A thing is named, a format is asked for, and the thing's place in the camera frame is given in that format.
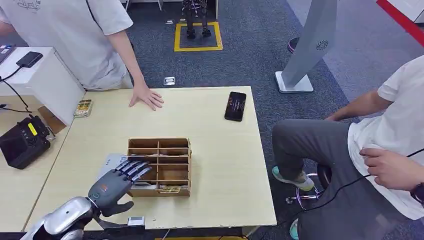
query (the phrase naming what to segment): white t-shirt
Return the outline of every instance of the white t-shirt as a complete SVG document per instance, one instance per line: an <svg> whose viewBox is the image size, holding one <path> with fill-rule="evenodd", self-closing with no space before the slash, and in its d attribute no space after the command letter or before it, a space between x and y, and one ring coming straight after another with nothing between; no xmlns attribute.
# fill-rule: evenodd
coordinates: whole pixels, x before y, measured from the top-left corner
<svg viewBox="0 0 424 240"><path fill-rule="evenodd" d="M362 175L368 167L359 154L362 148L383 148L407 156L424 148L424 55L399 68L379 89L378 95L392 103L383 115L366 118L349 128L347 143L350 158ZM424 165L424 152L411 159ZM424 217L424 208L408 191L374 187L406 217Z"/></svg>
<svg viewBox="0 0 424 240"><path fill-rule="evenodd" d="M54 47L86 89L118 87L127 73L105 35L133 21L119 0L0 0L0 21L12 24L30 47Z"/></svg>

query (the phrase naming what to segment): cardboard compartment box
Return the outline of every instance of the cardboard compartment box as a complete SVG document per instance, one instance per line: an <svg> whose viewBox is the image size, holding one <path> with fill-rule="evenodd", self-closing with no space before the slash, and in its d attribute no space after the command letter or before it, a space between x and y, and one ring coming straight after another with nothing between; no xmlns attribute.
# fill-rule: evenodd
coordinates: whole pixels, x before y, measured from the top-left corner
<svg viewBox="0 0 424 240"><path fill-rule="evenodd" d="M130 138L128 159L143 158L152 170L129 191L132 197L189 197L192 150L188 138Z"/></svg>

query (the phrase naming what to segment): red stripe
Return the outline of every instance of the red stripe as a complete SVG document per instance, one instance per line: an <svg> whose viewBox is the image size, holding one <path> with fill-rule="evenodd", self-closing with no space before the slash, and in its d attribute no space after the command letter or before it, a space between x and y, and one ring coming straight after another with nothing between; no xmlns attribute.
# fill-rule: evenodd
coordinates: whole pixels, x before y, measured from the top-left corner
<svg viewBox="0 0 424 240"><path fill-rule="evenodd" d="M415 40L424 47L424 32L407 16L401 13L387 0L378 0L377 4L402 26Z"/></svg>

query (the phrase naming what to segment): black electronic box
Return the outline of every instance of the black electronic box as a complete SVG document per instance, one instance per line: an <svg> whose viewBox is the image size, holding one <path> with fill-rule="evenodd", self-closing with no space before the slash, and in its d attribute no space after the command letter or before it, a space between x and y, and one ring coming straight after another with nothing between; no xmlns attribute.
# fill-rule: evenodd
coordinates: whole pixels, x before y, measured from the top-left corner
<svg viewBox="0 0 424 240"><path fill-rule="evenodd" d="M16 169L26 168L50 148L50 142L46 139L49 134L38 116L30 114L18 122L0 136L0 149L7 164Z"/></svg>

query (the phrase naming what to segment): stand base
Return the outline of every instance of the stand base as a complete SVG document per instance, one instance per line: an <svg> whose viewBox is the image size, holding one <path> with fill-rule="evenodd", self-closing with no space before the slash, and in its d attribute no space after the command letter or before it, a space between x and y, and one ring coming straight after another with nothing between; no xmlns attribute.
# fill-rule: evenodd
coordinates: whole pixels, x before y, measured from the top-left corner
<svg viewBox="0 0 424 240"><path fill-rule="evenodd" d="M284 85L283 77L281 76L282 71L275 72L275 79L278 84L278 90L283 94L290 93L312 93L314 88L309 81L308 75L305 75L294 87L286 87Z"/></svg>

